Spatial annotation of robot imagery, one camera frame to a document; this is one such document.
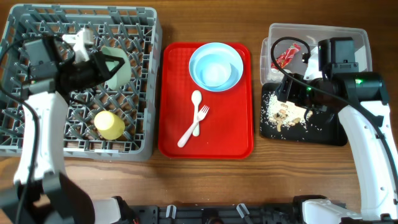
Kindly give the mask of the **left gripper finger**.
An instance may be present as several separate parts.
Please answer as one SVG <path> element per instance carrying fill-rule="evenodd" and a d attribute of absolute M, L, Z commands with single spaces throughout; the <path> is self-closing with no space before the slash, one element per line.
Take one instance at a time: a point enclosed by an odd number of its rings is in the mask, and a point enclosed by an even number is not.
<path fill-rule="evenodd" d="M 101 81 L 110 83 L 125 83 L 124 69 L 122 66 L 117 66 L 116 63 L 106 64 L 101 66 Z"/>
<path fill-rule="evenodd" d="M 96 64 L 97 66 L 105 66 L 107 62 L 116 62 L 117 66 L 124 65 L 124 59 L 122 57 L 107 55 L 102 52 L 96 53 Z"/>

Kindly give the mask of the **green bowl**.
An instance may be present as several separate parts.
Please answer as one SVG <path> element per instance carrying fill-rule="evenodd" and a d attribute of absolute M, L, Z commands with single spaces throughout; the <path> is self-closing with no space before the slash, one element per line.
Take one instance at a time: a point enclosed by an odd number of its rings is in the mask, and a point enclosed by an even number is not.
<path fill-rule="evenodd" d="M 111 79 L 105 82 L 108 88 L 112 90 L 117 90 L 127 84 L 131 79 L 131 64 L 127 57 L 127 53 L 125 53 L 123 49 L 114 47 L 102 47 L 101 51 L 105 55 L 121 57 L 124 59 L 124 65 L 116 72 L 116 74 Z"/>

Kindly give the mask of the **rice food scraps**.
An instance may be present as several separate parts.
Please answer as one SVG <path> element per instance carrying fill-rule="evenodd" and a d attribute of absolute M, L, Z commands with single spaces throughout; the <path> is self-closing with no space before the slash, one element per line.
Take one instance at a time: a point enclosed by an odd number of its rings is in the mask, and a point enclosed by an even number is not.
<path fill-rule="evenodd" d="M 290 141 L 306 140 L 313 111 L 282 102 L 273 91 L 262 94 L 259 131 L 263 137 Z"/>

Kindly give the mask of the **red snack wrapper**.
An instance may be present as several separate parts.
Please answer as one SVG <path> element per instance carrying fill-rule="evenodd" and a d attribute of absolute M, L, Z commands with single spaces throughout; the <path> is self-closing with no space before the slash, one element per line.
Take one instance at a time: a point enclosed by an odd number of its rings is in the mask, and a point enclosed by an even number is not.
<path fill-rule="evenodd" d="M 293 43 L 285 52 L 276 58 L 280 68 L 285 68 L 294 58 L 295 54 L 301 50 L 301 46 Z"/>

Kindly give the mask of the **yellow cup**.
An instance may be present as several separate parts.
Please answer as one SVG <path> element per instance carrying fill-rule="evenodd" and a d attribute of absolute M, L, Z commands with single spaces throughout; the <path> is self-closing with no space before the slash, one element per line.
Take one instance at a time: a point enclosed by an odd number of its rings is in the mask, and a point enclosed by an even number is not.
<path fill-rule="evenodd" d="M 114 140 L 122 136 L 125 124 L 116 114 L 110 111 L 101 111 L 94 118 L 95 128 L 107 140 Z"/>

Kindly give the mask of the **light blue bowl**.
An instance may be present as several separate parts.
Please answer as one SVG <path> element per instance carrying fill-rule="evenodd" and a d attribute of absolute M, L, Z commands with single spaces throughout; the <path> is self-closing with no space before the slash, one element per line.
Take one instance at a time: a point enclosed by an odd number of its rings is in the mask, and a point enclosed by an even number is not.
<path fill-rule="evenodd" d="M 231 76 L 231 65 L 221 55 L 208 54 L 197 61 L 194 71 L 201 84 L 213 88 L 228 81 Z"/>

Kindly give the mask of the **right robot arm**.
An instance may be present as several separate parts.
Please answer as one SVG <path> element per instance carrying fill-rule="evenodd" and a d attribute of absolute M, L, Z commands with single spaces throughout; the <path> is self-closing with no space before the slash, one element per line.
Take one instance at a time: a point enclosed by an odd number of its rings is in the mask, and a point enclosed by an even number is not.
<path fill-rule="evenodd" d="M 274 53 L 270 58 L 284 78 L 279 101 L 307 110 L 335 110 L 348 138 L 361 192 L 361 211 L 354 213 L 326 198 L 297 199 L 303 223 L 397 223 L 397 149 L 390 127 L 389 95 L 376 72 L 360 72 L 351 37 L 318 43 L 322 77 L 306 80 L 286 72 Z"/>

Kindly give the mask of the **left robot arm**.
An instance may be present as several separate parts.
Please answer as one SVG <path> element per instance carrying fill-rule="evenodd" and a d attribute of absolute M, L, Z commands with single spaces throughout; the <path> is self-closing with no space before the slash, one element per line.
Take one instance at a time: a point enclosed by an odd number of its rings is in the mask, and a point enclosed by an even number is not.
<path fill-rule="evenodd" d="M 1 209 L 13 223 L 134 223 L 136 216 L 119 196 L 94 201 L 66 175 L 63 130 L 70 93 L 104 82 L 120 87 L 131 76 L 127 55 L 105 48 L 88 54 L 70 45 L 64 59 L 60 37 L 22 39 L 30 66 L 28 80 L 13 100 L 24 110 L 24 140 L 14 185 L 1 191 Z"/>

